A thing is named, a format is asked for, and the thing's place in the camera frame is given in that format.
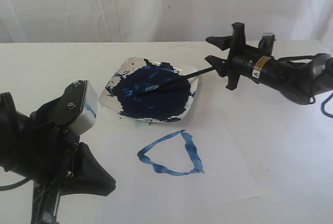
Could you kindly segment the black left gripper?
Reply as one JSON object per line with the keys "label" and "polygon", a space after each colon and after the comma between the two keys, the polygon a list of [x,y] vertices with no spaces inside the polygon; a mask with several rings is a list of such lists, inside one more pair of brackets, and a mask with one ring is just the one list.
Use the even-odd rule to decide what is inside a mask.
{"label": "black left gripper", "polygon": [[15,172],[33,181],[31,223],[56,223],[62,195],[108,196],[116,189],[80,136],[54,123],[55,108],[45,104],[19,117]]}

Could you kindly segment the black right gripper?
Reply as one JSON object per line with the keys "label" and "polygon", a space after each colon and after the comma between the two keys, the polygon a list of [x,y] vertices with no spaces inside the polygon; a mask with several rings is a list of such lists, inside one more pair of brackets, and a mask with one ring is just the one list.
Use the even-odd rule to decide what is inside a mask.
{"label": "black right gripper", "polygon": [[235,22],[232,24],[233,34],[230,36],[210,36],[206,42],[219,48],[221,51],[229,49],[228,58],[209,55],[205,57],[220,77],[228,77],[226,88],[234,90],[237,88],[240,76],[244,76],[261,83],[260,76],[269,70],[268,65],[274,62],[271,55],[262,52],[258,47],[246,44],[245,24]]}

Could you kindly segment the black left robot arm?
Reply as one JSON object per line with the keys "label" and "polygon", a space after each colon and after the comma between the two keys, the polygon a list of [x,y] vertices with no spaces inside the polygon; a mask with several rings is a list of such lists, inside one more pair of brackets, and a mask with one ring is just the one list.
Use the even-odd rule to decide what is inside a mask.
{"label": "black left robot arm", "polygon": [[33,181],[31,223],[56,223],[63,195],[107,196],[116,189],[80,135],[68,122],[56,123],[52,113],[59,116],[59,103],[57,98],[26,116],[9,92],[1,94],[1,167],[24,177],[1,191]]}

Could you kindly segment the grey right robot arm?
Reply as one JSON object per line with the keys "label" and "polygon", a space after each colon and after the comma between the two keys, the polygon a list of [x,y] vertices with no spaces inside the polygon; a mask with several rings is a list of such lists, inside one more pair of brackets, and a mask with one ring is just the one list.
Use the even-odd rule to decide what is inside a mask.
{"label": "grey right robot arm", "polygon": [[227,89],[237,88],[239,78],[244,76],[256,84],[264,84],[279,91],[286,99],[298,104],[315,103],[315,96],[332,91],[332,55],[273,57],[275,35],[265,33],[257,47],[246,44],[245,25],[232,24],[230,36],[210,36],[206,42],[222,51],[228,50],[228,57],[221,59],[209,55],[205,60],[222,78],[227,77]]}

